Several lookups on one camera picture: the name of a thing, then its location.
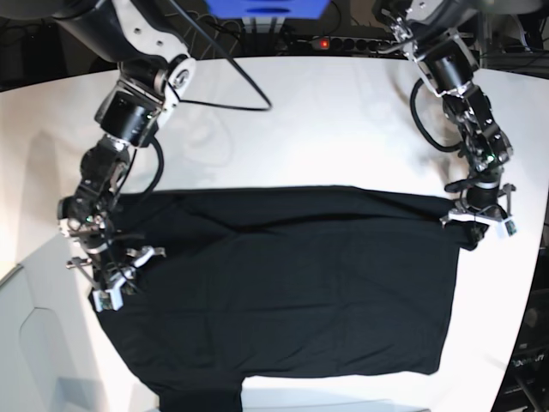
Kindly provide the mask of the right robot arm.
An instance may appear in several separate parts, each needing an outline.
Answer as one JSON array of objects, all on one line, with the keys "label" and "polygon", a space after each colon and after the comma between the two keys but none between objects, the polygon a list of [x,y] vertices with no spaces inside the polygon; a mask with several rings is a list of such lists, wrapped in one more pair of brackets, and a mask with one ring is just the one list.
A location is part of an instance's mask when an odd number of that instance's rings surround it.
[{"label": "right robot arm", "polygon": [[70,1],[54,14],[119,77],[95,114],[103,136],[81,159],[81,180],[57,216],[94,269],[101,296],[134,269],[124,262],[112,224],[131,156],[155,141],[194,74],[196,61],[154,1]]}]

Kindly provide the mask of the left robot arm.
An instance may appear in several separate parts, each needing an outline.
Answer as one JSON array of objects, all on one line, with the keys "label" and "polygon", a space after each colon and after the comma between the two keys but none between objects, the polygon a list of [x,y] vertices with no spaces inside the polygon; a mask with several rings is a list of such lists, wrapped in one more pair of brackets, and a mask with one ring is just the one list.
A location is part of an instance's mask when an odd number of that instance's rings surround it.
[{"label": "left robot arm", "polygon": [[[506,239],[516,234],[517,227],[511,205],[501,205],[499,200],[510,199],[516,189],[501,182],[514,149],[493,117],[489,98],[474,83],[478,61],[458,31],[477,11],[473,1],[376,1],[372,7],[375,18],[395,37],[378,52],[399,52],[419,70],[409,103],[420,133],[437,150],[457,153],[468,164],[466,178],[444,188],[458,198],[442,217],[442,225],[468,223],[476,239],[482,239],[486,229],[493,227]],[[441,99],[445,116],[458,129],[459,143],[444,146],[426,131],[416,106],[421,86]]]}]

